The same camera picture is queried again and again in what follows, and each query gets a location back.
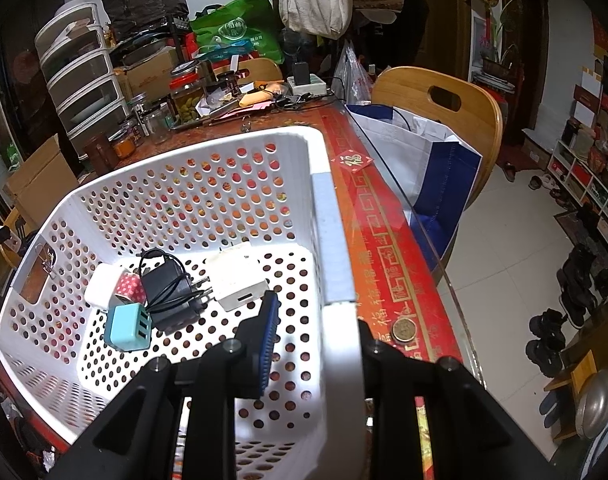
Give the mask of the large white charger block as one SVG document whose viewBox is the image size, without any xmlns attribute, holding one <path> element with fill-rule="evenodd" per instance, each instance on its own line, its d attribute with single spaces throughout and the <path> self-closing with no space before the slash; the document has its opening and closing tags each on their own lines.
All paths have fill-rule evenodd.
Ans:
<svg viewBox="0 0 608 480">
<path fill-rule="evenodd" d="M 99 263 L 92 273 L 84 292 L 84 300 L 90 307 L 107 311 L 118 303 L 115 289 L 124 274 L 121 266 Z"/>
</svg>

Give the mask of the teal multiport usb charger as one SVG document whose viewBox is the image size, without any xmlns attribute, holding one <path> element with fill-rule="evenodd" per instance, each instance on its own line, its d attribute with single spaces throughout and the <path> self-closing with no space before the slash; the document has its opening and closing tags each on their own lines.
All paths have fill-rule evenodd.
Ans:
<svg viewBox="0 0 608 480">
<path fill-rule="evenodd" d="M 108 312 L 104 342 L 121 352 L 144 351 L 150 348 L 152 321 L 144 306 L 119 304 Z"/>
</svg>

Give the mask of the red polka dot charger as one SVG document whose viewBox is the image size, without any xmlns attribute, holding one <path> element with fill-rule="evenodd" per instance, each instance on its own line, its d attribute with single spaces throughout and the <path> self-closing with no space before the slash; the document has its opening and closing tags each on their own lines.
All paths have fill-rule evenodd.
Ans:
<svg viewBox="0 0 608 480">
<path fill-rule="evenodd" d="M 114 289 L 114 296 L 123 304 L 145 304 L 147 295 L 138 274 L 124 272 Z"/>
</svg>

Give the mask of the white perforated plastic basket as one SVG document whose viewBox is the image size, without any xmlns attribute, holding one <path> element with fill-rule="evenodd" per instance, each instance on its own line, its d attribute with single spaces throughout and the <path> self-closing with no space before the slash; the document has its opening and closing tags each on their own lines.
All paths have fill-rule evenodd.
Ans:
<svg viewBox="0 0 608 480">
<path fill-rule="evenodd" d="M 241 479 L 354 479 L 366 426 L 356 293 L 320 131 L 280 127 L 178 148 L 64 197 L 21 262 L 0 312 L 0 365 L 38 430 L 65 450 L 149 360 L 187 361 L 258 308 L 154 332 L 147 350 L 106 347 L 85 299 L 101 264 L 139 272 L 141 252 L 177 258 L 194 281 L 242 247 L 280 300 L 268 387 L 235 404 Z"/>
</svg>

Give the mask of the black adapter with cable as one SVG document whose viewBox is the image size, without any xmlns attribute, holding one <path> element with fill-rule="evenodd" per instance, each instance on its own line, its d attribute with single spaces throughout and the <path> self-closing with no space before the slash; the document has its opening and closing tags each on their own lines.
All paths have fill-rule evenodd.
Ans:
<svg viewBox="0 0 608 480">
<path fill-rule="evenodd" d="M 211 301 L 209 278 L 196 281 L 176 256 L 159 248 L 145 250 L 138 257 L 144 310 L 155 330 L 172 334 L 197 322 Z"/>
</svg>

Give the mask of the white usb wall charger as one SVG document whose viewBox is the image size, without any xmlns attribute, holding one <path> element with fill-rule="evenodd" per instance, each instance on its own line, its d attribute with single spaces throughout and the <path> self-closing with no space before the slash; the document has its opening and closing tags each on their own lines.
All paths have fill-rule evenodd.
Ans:
<svg viewBox="0 0 608 480">
<path fill-rule="evenodd" d="M 205 260 L 214 299 L 226 312 L 257 300 L 268 289 L 257 253 L 249 242 L 212 252 Z"/>
</svg>

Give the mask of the wooden chair left side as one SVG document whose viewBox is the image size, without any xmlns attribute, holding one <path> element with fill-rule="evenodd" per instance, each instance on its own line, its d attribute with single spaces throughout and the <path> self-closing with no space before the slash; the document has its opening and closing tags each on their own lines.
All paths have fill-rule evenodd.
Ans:
<svg viewBox="0 0 608 480">
<path fill-rule="evenodd" d="M 4 226 L 9 229 L 10 237 L 0 245 L 0 252 L 6 263 L 16 269 L 22 259 L 20 255 L 22 243 L 33 231 L 33 225 L 27 222 L 16 208 L 12 208 L 4 221 Z"/>
</svg>

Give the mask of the wooden chair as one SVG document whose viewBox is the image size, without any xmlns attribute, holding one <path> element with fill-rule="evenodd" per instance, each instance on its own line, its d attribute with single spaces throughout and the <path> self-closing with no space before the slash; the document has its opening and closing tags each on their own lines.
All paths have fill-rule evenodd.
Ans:
<svg viewBox="0 0 608 480">
<path fill-rule="evenodd" d="M 22 243 L 33 231 L 33 225 L 27 222 L 16 208 L 12 208 L 4 221 L 4 226 L 9 229 L 10 237 L 0 245 L 0 252 L 6 263 L 16 269 L 22 259 L 20 255 Z"/>
<path fill-rule="evenodd" d="M 384 70 L 372 87 L 374 104 L 392 105 L 448 126 L 482 155 L 474 203 L 496 163 L 503 134 L 498 102 L 471 82 L 415 66 Z"/>
</svg>

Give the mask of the brown cardboard box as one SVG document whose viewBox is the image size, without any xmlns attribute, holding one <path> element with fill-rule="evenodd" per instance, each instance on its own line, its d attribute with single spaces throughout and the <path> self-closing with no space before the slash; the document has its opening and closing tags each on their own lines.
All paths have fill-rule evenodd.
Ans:
<svg viewBox="0 0 608 480">
<path fill-rule="evenodd" d="M 24 220 L 41 226 L 77 186 L 78 179 L 61 152 L 58 136 L 51 136 L 8 177 L 5 191 Z"/>
</svg>

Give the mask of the gold round coin tin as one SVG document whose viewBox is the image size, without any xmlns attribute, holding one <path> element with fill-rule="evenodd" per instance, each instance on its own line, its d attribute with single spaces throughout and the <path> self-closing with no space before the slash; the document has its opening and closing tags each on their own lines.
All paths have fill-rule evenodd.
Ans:
<svg viewBox="0 0 608 480">
<path fill-rule="evenodd" d="M 417 326 L 412 318 L 397 318 L 392 324 L 391 336 L 397 344 L 407 346 L 415 341 L 417 336 Z"/>
</svg>

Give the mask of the white shoe shelf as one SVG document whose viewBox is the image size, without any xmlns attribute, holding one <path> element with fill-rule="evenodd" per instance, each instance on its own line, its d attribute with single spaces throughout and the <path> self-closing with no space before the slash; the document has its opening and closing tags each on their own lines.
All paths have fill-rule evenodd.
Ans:
<svg viewBox="0 0 608 480">
<path fill-rule="evenodd" d="M 588 162 L 558 141 L 546 169 L 578 206 L 585 203 L 592 206 L 599 216 L 598 231 L 608 245 L 608 189 L 589 168 Z"/>
</svg>

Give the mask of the black bag on boxes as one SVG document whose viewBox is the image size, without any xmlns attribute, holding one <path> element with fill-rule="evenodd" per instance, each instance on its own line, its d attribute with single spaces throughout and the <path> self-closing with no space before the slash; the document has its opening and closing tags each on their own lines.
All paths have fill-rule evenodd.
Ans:
<svg viewBox="0 0 608 480">
<path fill-rule="evenodd" d="M 188 18 L 187 0 L 101 0 L 115 39 L 122 41 L 167 18 Z"/>
</svg>

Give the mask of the red envelope sticker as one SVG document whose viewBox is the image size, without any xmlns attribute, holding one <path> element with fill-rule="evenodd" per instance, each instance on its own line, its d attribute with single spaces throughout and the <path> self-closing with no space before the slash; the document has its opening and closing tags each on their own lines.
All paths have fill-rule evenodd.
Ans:
<svg viewBox="0 0 608 480">
<path fill-rule="evenodd" d="M 372 158 L 353 150 L 337 155 L 335 161 L 345 170 L 355 174 L 372 164 Z"/>
</svg>

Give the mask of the wooden chair right side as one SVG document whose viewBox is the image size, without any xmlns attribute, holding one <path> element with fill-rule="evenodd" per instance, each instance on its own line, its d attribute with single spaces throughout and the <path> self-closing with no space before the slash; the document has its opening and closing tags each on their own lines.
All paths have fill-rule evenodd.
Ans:
<svg viewBox="0 0 608 480">
<path fill-rule="evenodd" d="M 374 104 L 392 105 L 448 126 L 482 155 L 474 203 L 496 163 L 503 134 L 498 102 L 471 82 L 415 66 L 384 70 L 372 87 Z"/>
</svg>

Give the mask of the white power strip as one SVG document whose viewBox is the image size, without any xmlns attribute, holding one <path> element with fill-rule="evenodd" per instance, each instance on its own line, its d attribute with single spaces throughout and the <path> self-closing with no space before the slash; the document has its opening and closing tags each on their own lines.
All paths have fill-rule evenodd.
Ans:
<svg viewBox="0 0 608 480">
<path fill-rule="evenodd" d="M 309 75 L 310 82 L 308 84 L 297 84 L 293 76 L 287 77 L 292 93 L 295 96 L 303 96 L 310 94 L 311 96 L 326 96 L 328 94 L 327 84 L 316 74 Z"/>
</svg>

